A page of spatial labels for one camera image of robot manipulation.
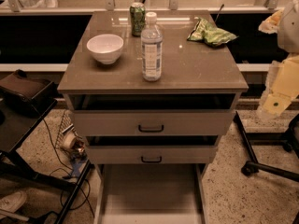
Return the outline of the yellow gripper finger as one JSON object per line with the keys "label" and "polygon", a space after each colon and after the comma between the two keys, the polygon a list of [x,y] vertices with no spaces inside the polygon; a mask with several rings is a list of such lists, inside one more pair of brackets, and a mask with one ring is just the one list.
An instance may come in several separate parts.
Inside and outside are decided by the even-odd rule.
{"label": "yellow gripper finger", "polygon": [[258,117],[260,119],[279,117],[298,95],[299,55],[288,57],[281,63],[273,61],[257,109]]}
{"label": "yellow gripper finger", "polygon": [[267,19],[261,22],[258,30],[265,34],[276,34],[278,32],[279,23],[283,14],[283,9],[276,11]]}

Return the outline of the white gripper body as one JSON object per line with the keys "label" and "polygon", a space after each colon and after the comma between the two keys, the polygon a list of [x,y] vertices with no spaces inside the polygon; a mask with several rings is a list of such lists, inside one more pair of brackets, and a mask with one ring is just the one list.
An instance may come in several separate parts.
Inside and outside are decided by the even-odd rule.
{"label": "white gripper body", "polygon": [[282,12],[278,26],[278,46],[299,53],[299,0],[291,0]]}

